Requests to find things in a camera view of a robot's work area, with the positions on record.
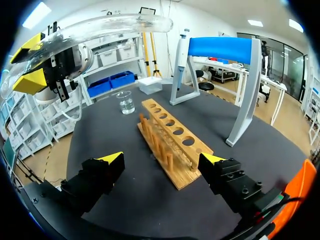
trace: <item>blue handle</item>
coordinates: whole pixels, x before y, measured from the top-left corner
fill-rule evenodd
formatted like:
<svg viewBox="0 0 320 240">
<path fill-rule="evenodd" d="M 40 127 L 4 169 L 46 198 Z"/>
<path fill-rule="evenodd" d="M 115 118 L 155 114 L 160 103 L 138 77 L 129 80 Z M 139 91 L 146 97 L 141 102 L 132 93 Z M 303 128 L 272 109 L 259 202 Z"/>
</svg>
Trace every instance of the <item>blue handle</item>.
<svg viewBox="0 0 320 240">
<path fill-rule="evenodd" d="M 215 57 L 250 64 L 252 40 L 240 37 L 196 37 L 190 39 L 189 56 Z"/>
</svg>

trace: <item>black table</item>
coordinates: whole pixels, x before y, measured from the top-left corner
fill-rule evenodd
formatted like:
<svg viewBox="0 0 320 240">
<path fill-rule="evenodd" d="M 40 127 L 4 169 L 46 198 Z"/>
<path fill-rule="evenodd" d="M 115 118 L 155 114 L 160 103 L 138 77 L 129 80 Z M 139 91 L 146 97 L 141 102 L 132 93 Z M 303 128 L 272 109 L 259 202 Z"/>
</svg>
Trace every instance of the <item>black table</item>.
<svg viewBox="0 0 320 240">
<path fill-rule="evenodd" d="M 184 87 L 181 93 L 190 91 Z M 130 235 L 220 239 L 231 233 L 240 220 L 220 195 L 214 195 L 201 176 L 177 191 L 153 158 L 137 128 L 141 101 L 153 98 L 207 144 L 216 156 L 235 158 L 263 191 L 283 187 L 302 167 L 306 156 L 279 131 L 254 117 L 234 147 L 225 144 L 239 108 L 208 93 L 169 104 L 171 85 L 146 95 L 132 89 L 135 112 L 124 115 L 115 96 L 83 109 L 71 140 L 67 178 L 81 169 L 88 158 L 123 151 L 125 171 L 110 195 L 103 195 L 82 217 L 107 229 Z"/>
</svg>

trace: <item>water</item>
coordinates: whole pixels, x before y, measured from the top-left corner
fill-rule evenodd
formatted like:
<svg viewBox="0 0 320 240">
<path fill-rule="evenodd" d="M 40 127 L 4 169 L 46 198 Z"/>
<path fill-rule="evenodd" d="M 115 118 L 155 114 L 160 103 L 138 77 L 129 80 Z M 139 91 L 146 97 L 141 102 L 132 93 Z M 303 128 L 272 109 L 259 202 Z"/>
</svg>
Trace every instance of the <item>water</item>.
<svg viewBox="0 0 320 240">
<path fill-rule="evenodd" d="M 121 101 L 120 107 L 123 114 L 131 114 L 135 111 L 134 101 L 131 98 Z"/>
</svg>

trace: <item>glass beaker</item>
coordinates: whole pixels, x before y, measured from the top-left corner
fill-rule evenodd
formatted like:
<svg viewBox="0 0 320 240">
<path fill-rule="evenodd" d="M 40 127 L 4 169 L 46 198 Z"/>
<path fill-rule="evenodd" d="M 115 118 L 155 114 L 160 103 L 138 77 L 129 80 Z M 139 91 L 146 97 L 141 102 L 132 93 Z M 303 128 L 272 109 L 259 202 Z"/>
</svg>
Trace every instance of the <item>glass beaker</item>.
<svg viewBox="0 0 320 240">
<path fill-rule="evenodd" d="M 120 101 L 120 108 L 123 114 L 131 114 L 135 111 L 131 91 L 120 91 L 117 93 L 116 98 Z"/>
</svg>

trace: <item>white container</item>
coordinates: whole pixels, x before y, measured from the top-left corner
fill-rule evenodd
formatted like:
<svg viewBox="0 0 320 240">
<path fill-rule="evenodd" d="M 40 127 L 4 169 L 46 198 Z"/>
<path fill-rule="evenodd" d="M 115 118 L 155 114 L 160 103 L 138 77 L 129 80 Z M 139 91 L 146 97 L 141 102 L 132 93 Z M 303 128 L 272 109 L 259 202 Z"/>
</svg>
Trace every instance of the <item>white container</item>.
<svg viewBox="0 0 320 240">
<path fill-rule="evenodd" d="M 132 59 L 137 56 L 136 45 L 134 43 L 119 45 L 118 52 L 119 52 L 119 57 L 121 61 Z"/>
<path fill-rule="evenodd" d="M 99 55 L 98 53 L 96 53 L 95 55 L 93 55 L 93 63 L 92 66 L 87 70 L 87 72 L 90 72 L 92 70 L 95 70 L 97 68 L 99 68 L 99 59 L 98 59 Z"/>
<path fill-rule="evenodd" d="M 30 133 L 31 131 L 31 126 L 29 122 L 26 122 L 25 124 L 23 124 L 23 126 L 20 128 L 19 133 L 21 134 L 21 136 L 23 138 L 26 138 L 27 135 Z"/>
<path fill-rule="evenodd" d="M 52 105 L 49 105 L 41 113 L 42 113 L 42 116 L 44 117 L 44 119 L 48 120 L 48 119 L 52 118 L 57 113 L 57 111 L 55 110 L 55 108 Z"/>
<path fill-rule="evenodd" d="M 13 100 L 14 102 L 18 102 L 20 100 L 20 98 L 22 97 L 23 93 L 19 92 L 19 91 L 14 91 L 13 92 Z"/>
<path fill-rule="evenodd" d="M 34 135 L 34 137 L 32 138 L 32 142 L 34 142 L 34 144 L 39 147 L 42 142 L 44 141 L 45 136 L 43 135 L 43 133 L 41 131 L 38 131 L 38 133 L 36 133 Z"/>
<path fill-rule="evenodd" d="M 29 154 L 29 151 L 26 149 L 25 146 L 21 147 L 19 150 L 19 157 L 24 159 Z"/>
<path fill-rule="evenodd" d="M 71 129 L 74 129 L 75 128 L 75 122 L 70 120 L 70 119 L 67 119 L 67 120 L 64 120 L 62 122 L 62 124 L 65 126 L 66 129 L 68 130 L 71 130 Z"/>
<path fill-rule="evenodd" d="M 139 89 L 147 95 L 159 92 L 162 90 L 162 79 L 154 76 L 139 79 Z"/>
<path fill-rule="evenodd" d="M 14 130 L 15 130 L 14 129 L 14 123 L 12 121 L 9 122 L 8 129 L 9 129 L 11 134 L 14 132 Z"/>
<path fill-rule="evenodd" d="M 18 109 L 14 114 L 13 114 L 13 120 L 15 121 L 15 123 L 17 124 L 18 122 L 20 122 L 20 120 L 24 117 L 24 113 Z"/>
<path fill-rule="evenodd" d="M 56 134 L 61 134 L 66 130 L 65 125 L 63 125 L 61 122 L 58 122 L 52 128 L 56 132 Z"/>
<path fill-rule="evenodd" d="M 64 111 L 69 107 L 67 101 L 60 102 L 60 100 L 55 101 L 52 105 L 57 113 Z"/>
<path fill-rule="evenodd" d="M 26 101 L 23 101 L 23 103 L 21 103 L 20 109 L 23 112 L 23 115 L 27 115 L 29 113 L 29 109 Z"/>
<path fill-rule="evenodd" d="M 76 105 L 79 102 L 78 94 L 79 94 L 78 90 L 74 90 L 69 93 L 69 99 L 66 100 L 66 102 L 68 103 L 69 106 Z"/>
<path fill-rule="evenodd" d="M 117 48 L 112 47 L 107 51 L 100 53 L 100 58 L 103 66 L 108 66 L 117 62 Z"/>
<path fill-rule="evenodd" d="M 36 143 L 33 141 L 33 138 L 29 139 L 26 143 L 27 146 L 31 149 L 31 151 L 34 151 L 37 148 Z"/>
</svg>

